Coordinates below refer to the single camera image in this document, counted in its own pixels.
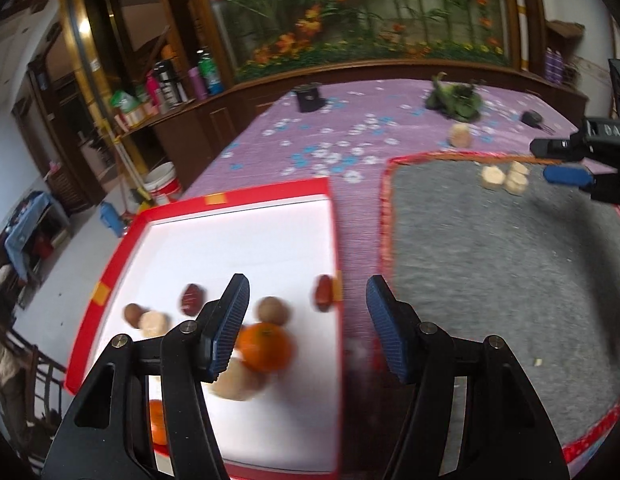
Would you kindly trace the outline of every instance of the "black container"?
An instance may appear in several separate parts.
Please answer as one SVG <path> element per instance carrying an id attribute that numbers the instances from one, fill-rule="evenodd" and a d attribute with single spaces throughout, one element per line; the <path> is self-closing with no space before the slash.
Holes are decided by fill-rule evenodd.
<path id="1" fill-rule="evenodd" d="M 154 76 L 161 86 L 161 92 L 170 108 L 180 105 L 183 100 L 179 92 L 179 77 L 169 59 L 154 65 Z"/>
<path id="2" fill-rule="evenodd" d="M 320 86 L 321 83 L 308 83 L 292 88 L 292 92 L 296 94 L 296 99 L 299 101 L 301 113 L 315 112 L 325 105 L 326 101 L 319 93 Z"/>

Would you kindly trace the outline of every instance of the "glass panel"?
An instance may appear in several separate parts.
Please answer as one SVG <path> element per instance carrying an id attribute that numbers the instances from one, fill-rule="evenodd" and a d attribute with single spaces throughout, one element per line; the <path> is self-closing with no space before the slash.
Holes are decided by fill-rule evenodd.
<path id="1" fill-rule="evenodd" d="M 361 59 L 507 64 L 500 0 L 213 0 L 213 8 L 238 81 Z"/>

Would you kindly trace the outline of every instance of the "gray mat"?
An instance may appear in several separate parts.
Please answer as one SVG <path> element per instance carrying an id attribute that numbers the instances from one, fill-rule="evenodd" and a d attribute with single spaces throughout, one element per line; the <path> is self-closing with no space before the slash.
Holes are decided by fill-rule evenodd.
<path id="1" fill-rule="evenodd" d="M 392 284 L 450 335 L 501 335 L 565 445 L 620 397 L 620 219 L 532 168 L 522 197 L 483 189 L 474 162 L 397 169 Z"/>

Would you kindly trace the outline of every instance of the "tangerine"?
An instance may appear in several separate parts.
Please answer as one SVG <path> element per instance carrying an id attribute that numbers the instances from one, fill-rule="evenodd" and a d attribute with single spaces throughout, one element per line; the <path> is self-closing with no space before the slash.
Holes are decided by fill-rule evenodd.
<path id="1" fill-rule="evenodd" d="M 163 402 L 160 399 L 150 400 L 150 427 L 152 429 L 152 442 L 159 446 L 167 446 L 168 435 L 165 432 Z"/>
<path id="2" fill-rule="evenodd" d="M 273 323 L 256 323 L 239 332 L 237 349 L 243 361 L 254 371 L 282 370 L 292 360 L 294 345 L 290 336 Z"/>

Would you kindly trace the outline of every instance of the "orange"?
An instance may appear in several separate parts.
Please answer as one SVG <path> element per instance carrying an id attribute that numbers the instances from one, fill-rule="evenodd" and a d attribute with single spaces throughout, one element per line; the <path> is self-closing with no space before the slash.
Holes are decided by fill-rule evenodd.
<path id="1" fill-rule="evenodd" d="M 167 446 L 168 435 L 165 432 L 163 403 L 160 399 L 150 400 L 150 427 L 152 428 L 152 442 L 159 446 Z"/>
<path id="2" fill-rule="evenodd" d="M 292 360 L 294 346 L 290 336 L 273 323 L 256 323 L 239 332 L 237 349 L 243 361 L 256 372 L 282 370 Z"/>

